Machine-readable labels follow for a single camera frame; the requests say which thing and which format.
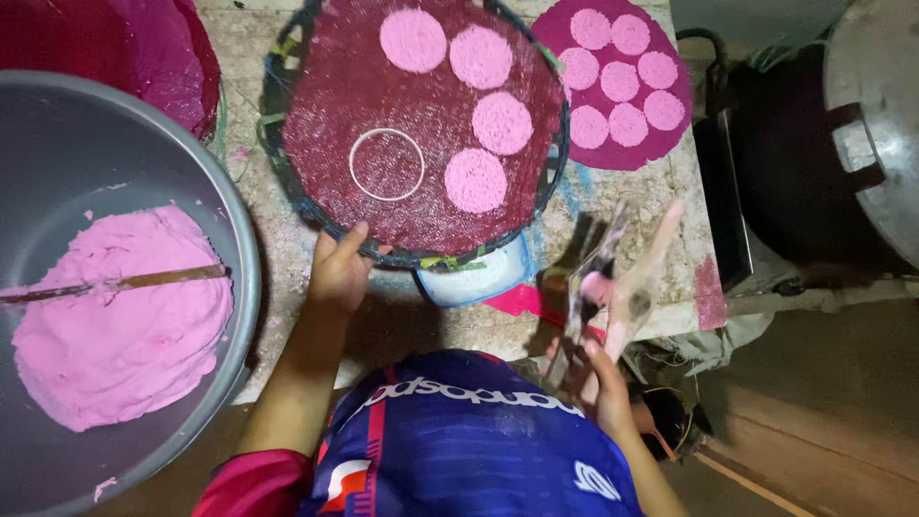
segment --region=hand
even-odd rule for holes
[[[354,314],[367,293],[367,279],[373,267],[372,258],[357,254],[368,230],[367,223],[357,223],[338,243],[325,231],[319,234],[312,252],[308,303],[346,316]],[[390,250],[391,246],[380,246],[380,253]]]
[[[624,432],[636,432],[629,389],[619,368],[594,336],[585,335],[582,342],[586,361],[581,365],[571,361],[564,387],[572,404],[614,440]],[[558,349],[559,339],[555,338],[546,352],[550,362]]]

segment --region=pink rice cracker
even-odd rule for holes
[[[629,103],[618,104],[609,114],[609,137],[623,147],[641,144],[648,136],[648,123],[641,110]]]
[[[444,186],[447,197],[457,208],[483,213],[505,200],[507,177],[495,155],[484,149],[463,149],[447,163]]]
[[[447,37],[440,22],[421,9],[403,9],[380,26],[380,46],[386,58],[407,72],[423,74],[447,56]]]
[[[612,41],[616,50],[626,55],[638,55],[651,43],[651,30],[641,18],[622,15],[613,22]]]
[[[638,74],[635,67],[628,63],[614,61],[603,67],[600,75],[600,89],[616,102],[632,100],[638,94]]]
[[[609,134],[609,123],[596,108],[582,106],[572,111],[572,142],[582,149],[596,149]]]
[[[503,85],[511,73],[514,53],[497,32],[473,25],[450,43],[450,66],[459,80],[487,90]]]
[[[512,155],[527,144],[533,122],[524,103],[507,92],[494,92],[475,105],[472,132],[485,149]]]
[[[594,9],[581,9],[572,16],[572,38],[590,51],[598,51],[609,43],[609,20]]]
[[[648,52],[638,60],[638,75],[654,89],[669,88],[678,73],[674,59],[663,52]]]
[[[670,131],[683,121],[686,107],[672,93],[656,90],[644,99],[644,116],[653,128]]]
[[[585,90],[589,88],[600,74],[600,63],[590,51],[581,47],[572,47],[559,56],[565,63],[563,83],[571,89]]]

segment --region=red sleeve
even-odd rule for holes
[[[240,454],[223,464],[192,517],[292,517],[312,483],[310,458],[275,449]]]

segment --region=metal ring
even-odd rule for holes
[[[414,187],[412,187],[411,190],[409,190],[408,192],[405,192],[403,195],[399,196],[398,198],[382,198],[376,194],[371,193],[369,190],[365,189],[363,185],[360,184],[360,181],[357,181],[357,176],[355,176],[354,174],[354,153],[357,151],[357,148],[360,147],[361,143],[367,140],[370,136],[377,134],[378,132],[395,133],[401,136],[402,138],[404,138],[405,140],[408,140],[409,142],[412,143],[412,145],[414,145],[414,149],[418,151],[418,157],[421,158],[421,176],[418,177],[418,182],[414,184]],[[412,140],[412,137],[405,134],[404,132],[401,132],[393,128],[372,129],[358,136],[357,140],[354,142],[354,145],[351,146],[351,155],[347,159],[347,164],[348,164],[348,167],[351,169],[351,179],[354,180],[355,185],[357,185],[359,189],[363,190],[364,193],[370,196],[371,198],[375,200],[380,200],[380,201],[398,201],[398,200],[403,200],[411,196],[412,194],[414,194],[416,190],[418,190],[418,187],[421,187],[421,180],[425,178],[425,155],[421,152],[421,147],[418,146],[418,143],[415,140]]]

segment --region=gray basin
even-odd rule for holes
[[[258,313],[258,254],[245,207],[213,156],[163,113],[108,86],[0,72],[0,148],[0,289],[40,280],[90,225],[86,210],[98,218],[170,201],[201,226],[233,276],[230,339],[219,343],[214,371],[170,406],[82,433],[29,397],[9,344],[22,309],[0,307],[0,515],[70,515],[93,505],[96,484],[117,479],[101,498],[110,499],[172,461],[231,394]]]

